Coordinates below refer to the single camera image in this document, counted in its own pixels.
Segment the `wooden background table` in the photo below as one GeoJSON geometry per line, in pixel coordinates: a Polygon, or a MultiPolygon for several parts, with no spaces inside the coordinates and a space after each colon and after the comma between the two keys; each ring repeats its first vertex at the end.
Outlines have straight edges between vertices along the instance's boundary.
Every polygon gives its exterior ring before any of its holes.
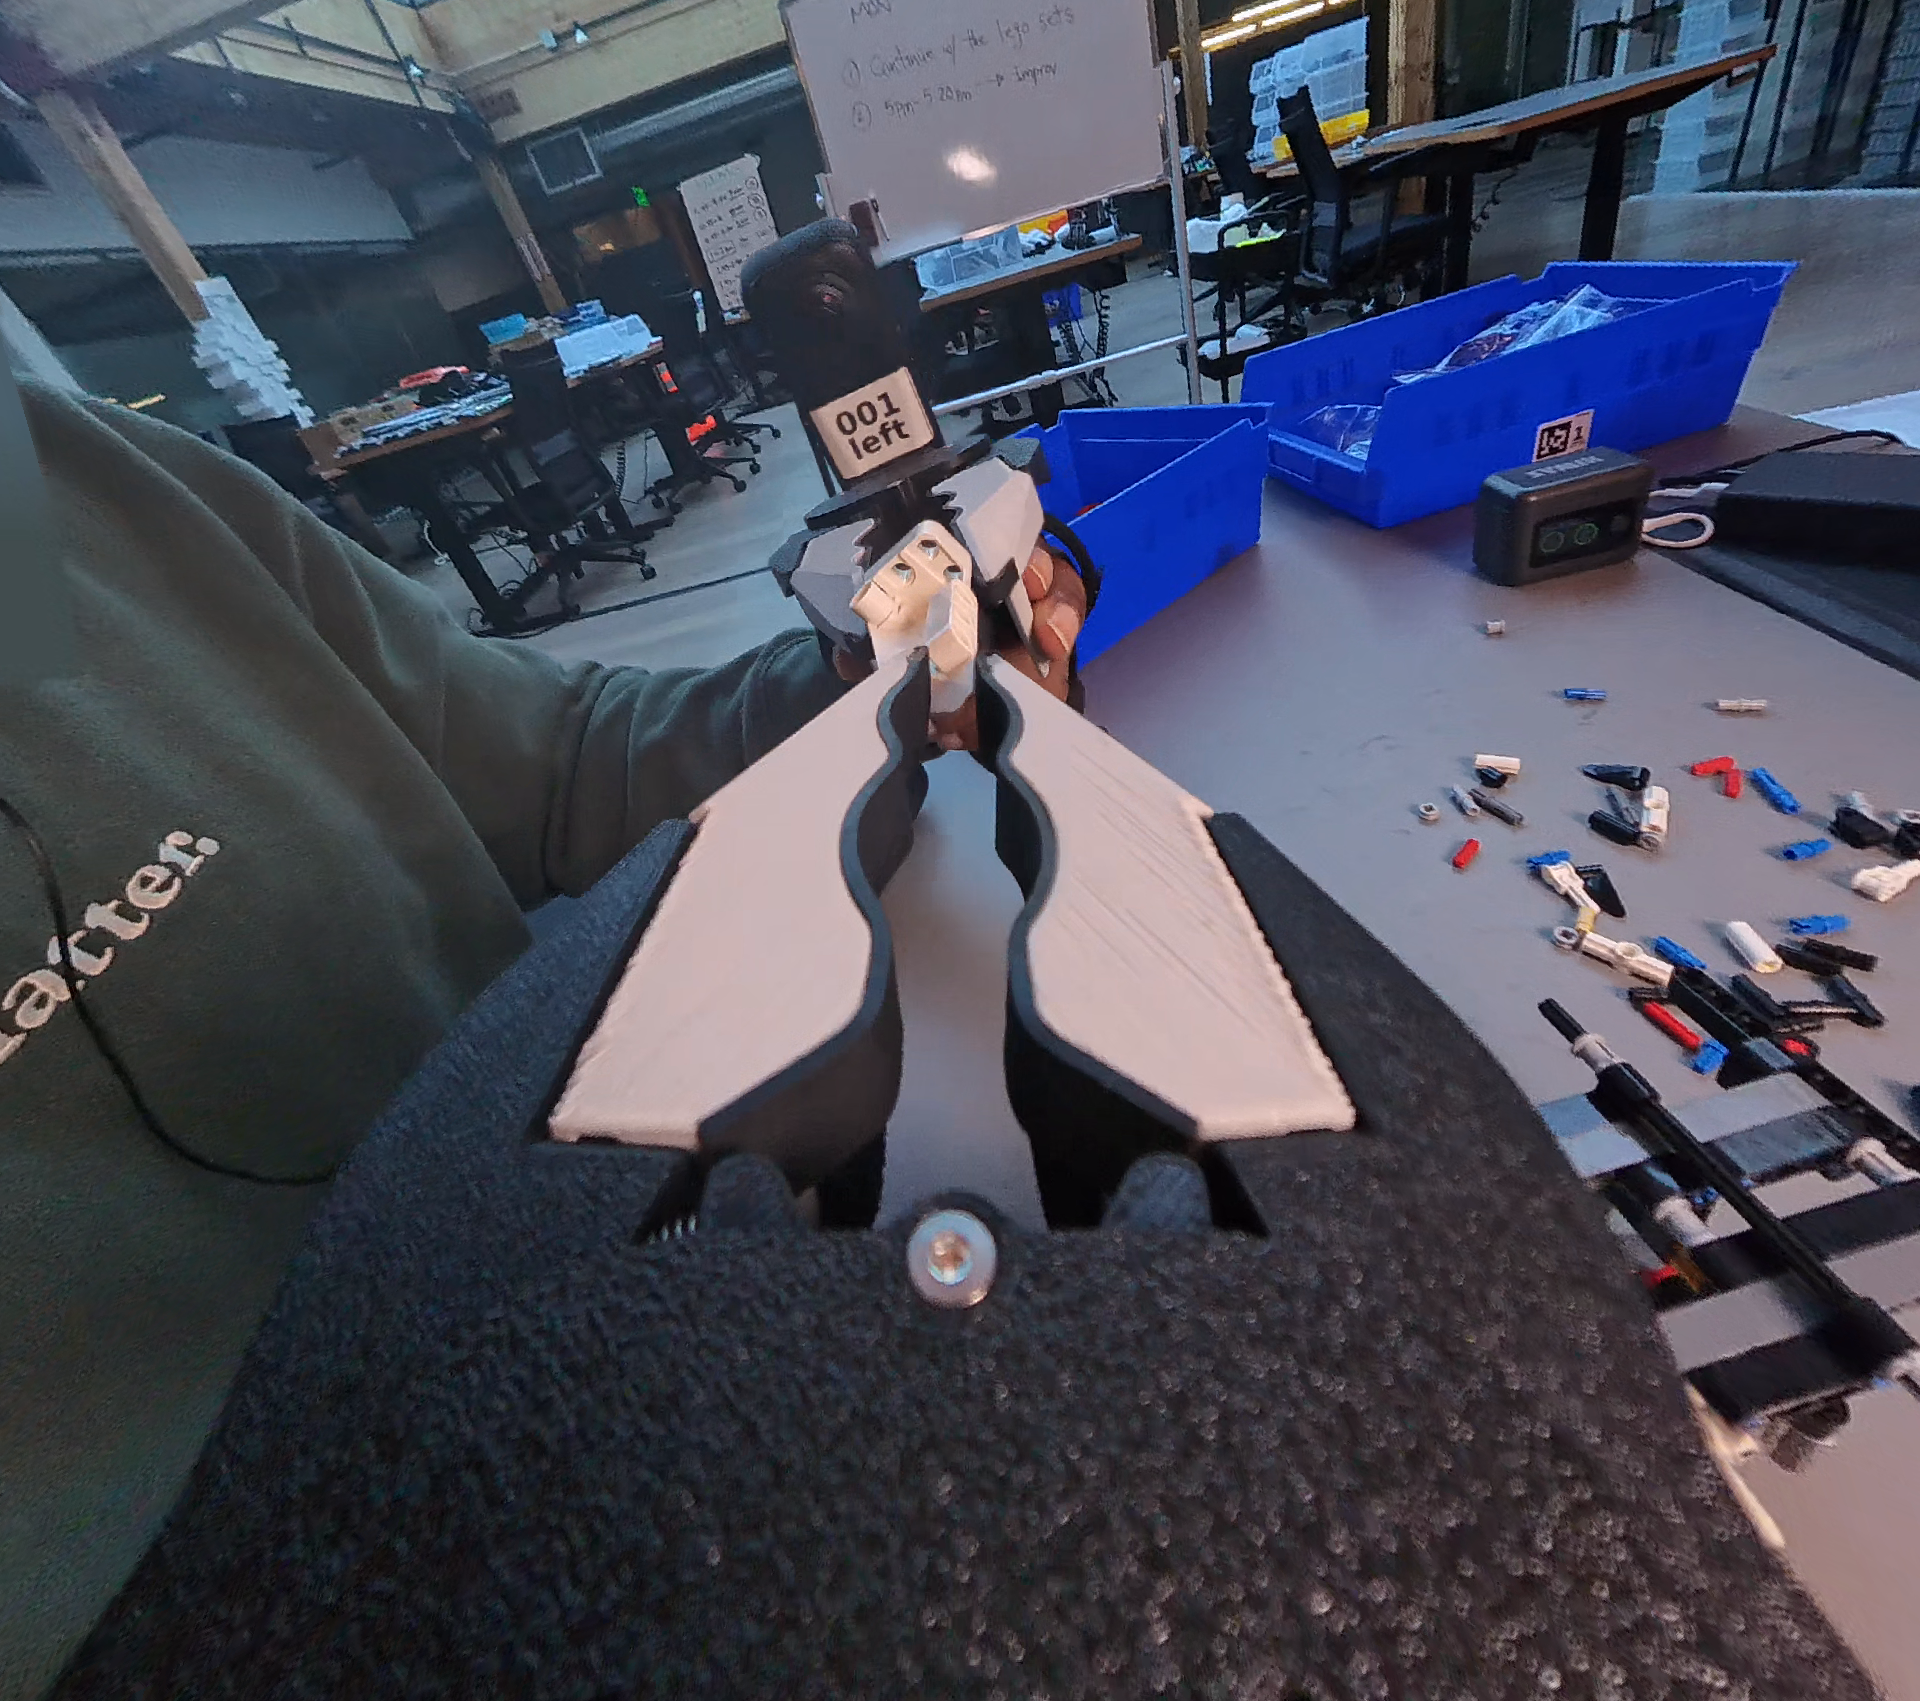
{"type": "Polygon", "coordinates": [[[1594,128],[1576,256],[1604,263],[1615,254],[1629,123],[1678,104],[1726,77],[1759,71],[1776,52],[1771,42],[1759,42],[1717,56],[1549,89],[1443,120],[1389,128],[1363,136],[1340,162],[1343,170],[1363,177],[1440,177],[1448,182],[1440,292],[1452,294],[1470,280],[1476,217],[1472,178],[1502,165],[1523,162],[1548,132],[1594,128]]]}

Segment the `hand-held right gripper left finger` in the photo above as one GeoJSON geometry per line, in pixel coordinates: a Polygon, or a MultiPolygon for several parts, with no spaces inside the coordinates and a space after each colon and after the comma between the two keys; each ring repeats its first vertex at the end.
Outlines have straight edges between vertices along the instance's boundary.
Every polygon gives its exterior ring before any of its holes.
{"type": "Polygon", "coordinates": [[[911,653],[693,811],[549,1110],[554,1140],[884,1134],[901,1047],[880,892],[910,843],[927,711],[911,653]]]}

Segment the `white toy panel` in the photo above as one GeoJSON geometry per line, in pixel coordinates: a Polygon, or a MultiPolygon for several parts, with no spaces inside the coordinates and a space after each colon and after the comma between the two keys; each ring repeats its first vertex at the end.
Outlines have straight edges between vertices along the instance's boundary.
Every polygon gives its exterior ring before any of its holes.
{"type": "Polygon", "coordinates": [[[924,651],[930,713],[959,715],[976,690],[980,607],[967,549],[943,524],[924,521],[867,570],[851,597],[875,664],[924,651]]]}

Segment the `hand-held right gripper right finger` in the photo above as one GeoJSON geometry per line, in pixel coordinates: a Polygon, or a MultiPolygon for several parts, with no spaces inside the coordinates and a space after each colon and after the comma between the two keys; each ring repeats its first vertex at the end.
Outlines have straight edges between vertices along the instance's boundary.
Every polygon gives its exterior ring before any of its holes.
{"type": "Polygon", "coordinates": [[[1212,809],[1000,659],[976,711],[1021,895],[1009,1062],[1059,1065],[1183,1143],[1351,1128],[1212,809]]]}

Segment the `cluttered background table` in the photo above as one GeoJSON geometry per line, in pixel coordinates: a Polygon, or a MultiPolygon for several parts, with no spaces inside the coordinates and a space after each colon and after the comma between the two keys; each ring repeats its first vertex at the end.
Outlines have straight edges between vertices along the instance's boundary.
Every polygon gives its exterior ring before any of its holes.
{"type": "Polygon", "coordinates": [[[652,524],[626,509],[612,466],[579,433],[565,397],[531,406],[469,397],[368,428],[338,419],[298,441],[332,485],[372,485],[417,515],[463,583],[486,635],[525,635],[582,616],[587,566],[658,578],[652,524]]]}

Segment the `black power adapter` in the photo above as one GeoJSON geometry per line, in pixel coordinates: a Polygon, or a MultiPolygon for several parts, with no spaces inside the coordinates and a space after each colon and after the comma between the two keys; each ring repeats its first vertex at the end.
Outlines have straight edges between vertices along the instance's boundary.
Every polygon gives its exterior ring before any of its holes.
{"type": "Polygon", "coordinates": [[[1918,454],[1778,450],[1733,475],[1712,511],[1717,546],[1918,569],[1918,454]]]}

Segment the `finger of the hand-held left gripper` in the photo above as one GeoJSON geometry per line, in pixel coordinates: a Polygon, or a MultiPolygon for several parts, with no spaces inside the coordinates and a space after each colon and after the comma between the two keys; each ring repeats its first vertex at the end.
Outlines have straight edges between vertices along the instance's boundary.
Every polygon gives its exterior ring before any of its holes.
{"type": "Polygon", "coordinates": [[[1036,649],[1034,600],[1023,573],[1044,533],[1044,507],[1031,475],[1004,460],[981,460],[953,476],[955,535],[971,558],[971,591],[988,611],[994,643],[1036,649]]]}
{"type": "Polygon", "coordinates": [[[865,583],[864,536],[864,529],[829,529],[785,541],[785,597],[799,605],[821,643],[845,659],[874,657],[872,632],[851,611],[865,583]]]}

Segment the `pile of small toy parts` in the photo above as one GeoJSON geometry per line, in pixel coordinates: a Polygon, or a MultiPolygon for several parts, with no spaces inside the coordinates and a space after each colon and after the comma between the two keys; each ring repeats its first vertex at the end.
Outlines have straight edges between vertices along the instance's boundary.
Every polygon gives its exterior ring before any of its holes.
{"type": "Polygon", "coordinates": [[[1500,685],[1419,738],[1382,921],[1536,1100],[1559,997],[1678,1099],[1739,1030],[1822,1052],[1915,1121],[1915,693],[1842,675],[1745,698],[1578,675],[1500,685]]]}

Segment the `toy truck chassis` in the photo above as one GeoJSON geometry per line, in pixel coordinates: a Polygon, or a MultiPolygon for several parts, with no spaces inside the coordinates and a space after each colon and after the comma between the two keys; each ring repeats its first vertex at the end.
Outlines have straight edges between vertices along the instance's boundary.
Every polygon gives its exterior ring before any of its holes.
{"type": "Polygon", "coordinates": [[[1915,1390],[1915,1137],[1819,1058],[1811,1011],[1678,968],[1705,1091],[1671,1103],[1553,999],[1583,1092],[1540,1108],[1660,1318],[1705,1434],[1796,1473],[1915,1390]]]}

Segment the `whiteboard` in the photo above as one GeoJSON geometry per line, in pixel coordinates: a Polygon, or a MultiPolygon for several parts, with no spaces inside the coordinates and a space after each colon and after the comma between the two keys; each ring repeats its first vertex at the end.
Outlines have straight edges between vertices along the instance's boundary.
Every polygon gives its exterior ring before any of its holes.
{"type": "Polygon", "coordinates": [[[1164,185],[1190,280],[1152,0],[780,0],[780,19],[828,213],[878,265],[1164,185]]]}

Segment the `person's torso green sweatshirt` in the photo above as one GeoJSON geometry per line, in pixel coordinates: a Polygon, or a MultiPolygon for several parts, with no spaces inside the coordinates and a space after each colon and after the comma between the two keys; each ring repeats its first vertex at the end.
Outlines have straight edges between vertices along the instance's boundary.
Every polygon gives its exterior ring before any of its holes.
{"type": "MultiPolygon", "coordinates": [[[[345,1161],[543,904],[416,745],[467,632],[254,469],[4,358],[42,482],[4,555],[72,616],[4,685],[4,799],[83,999],[187,1147],[345,1161]]],[[[4,820],[4,1698],[51,1685],[166,1519],[325,1193],[154,1143],[53,955],[4,820]]]]}

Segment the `black box device green display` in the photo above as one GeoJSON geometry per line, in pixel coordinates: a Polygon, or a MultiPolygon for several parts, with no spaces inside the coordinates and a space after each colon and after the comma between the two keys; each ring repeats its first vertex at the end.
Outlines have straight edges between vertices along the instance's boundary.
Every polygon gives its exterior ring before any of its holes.
{"type": "Polygon", "coordinates": [[[1476,495],[1472,563],[1502,587],[1622,564],[1642,544],[1653,476],[1604,447],[1494,473],[1476,495]]]}

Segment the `blue plastic bin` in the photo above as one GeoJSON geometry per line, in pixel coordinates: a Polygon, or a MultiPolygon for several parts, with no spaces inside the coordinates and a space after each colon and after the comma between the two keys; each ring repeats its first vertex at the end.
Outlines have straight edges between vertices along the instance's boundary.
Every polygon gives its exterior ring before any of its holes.
{"type": "Polygon", "coordinates": [[[1042,443],[1040,499],[1099,570],[1075,645],[1098,659],[1261,535],[1268,411],[1254,403],[1074,408],[1042,443]]]}
{"type": "Polygon", "coordinates": [[[1371,529],[1394,529],[1472,502],[1487,475],[1509,466],[1585,447],[1649,449],[1724,425],[1794,270],[1776,259],[1551,263],[1531,280],[1506,274],[1259,353],[1241,399],[1265,408],[1273,476],[1371,529]],[[1503,315],[1588,283],[1653,307],[1398,384],[1503,315]],[[1273,421],[1406,387],[1443,411],[1431,450],[1410,463],[1370,469],[1273,434],[1273,421]]]}

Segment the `sign stand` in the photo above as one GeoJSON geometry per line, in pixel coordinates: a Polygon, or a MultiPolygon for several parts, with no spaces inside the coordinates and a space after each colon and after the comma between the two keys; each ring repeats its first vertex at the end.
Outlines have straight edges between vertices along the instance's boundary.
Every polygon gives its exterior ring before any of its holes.
{"type": "Polygon", "coordinates": [[[677,196],[719,317],[728,322],[746,319],[741,272],[760,249],[780,237],[757,153],[683,178],[677,196]]]}

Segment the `black wired earphone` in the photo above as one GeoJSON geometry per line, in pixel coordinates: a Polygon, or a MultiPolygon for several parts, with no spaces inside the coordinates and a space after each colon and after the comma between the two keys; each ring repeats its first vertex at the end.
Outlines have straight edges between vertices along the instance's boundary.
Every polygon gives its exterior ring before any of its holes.
{"type": "Polygon", "coordinates": [[[26,849],[33,864],[33,871],[42,889],[42,897],[53,927],[53,943],[56,943],[53,967],[66,984],[67,1002],[73,1009],[78,1024],[83,1026],[100,1061],[108,1067],[108,1072],[111,1075],[116,1087],[122,1091],[131,1112],[135,1114],[139,1124],[146,1128],[146,1132],[154,1138],[154,1143],[157,1143],[175,1161],[181,1161],[205,1175],[213,1175],[233,1182],[244,1182],[251,1186],[261,1186],[261,1189],[314,1189],[314,1186],[324,1186],[332,1182],[341,1171],[343,1161],[327,1162],[324,1168],[309,1171],[303,1175],[275,1175],[266,1171],[254,1171],[244,1165],[209,1159],[197,1152],[195,1149],[187,1147],[186,1143],[181,1143],[180,1137],[171,1134],[162,1124],[162,1121],[156,1116],[156,1112],[147,1104],[147,1099],[143,1097],[128,1062],[116,1050],[113,1043],[108,1038],[105,1030],[97,1022],[97,1017],[94,1017],[91,1006],[83,999],[83,989],[82,989],[83,978],[75,968],[75,958],[69,947],[72,923],[67,916],[66,899],[62,895],[60,879],[43,840],[36,833],[33,825],[8,799],[2,801],[2,817],[18,834],[18,838],[22,840],[22,846],[26,849]]]}

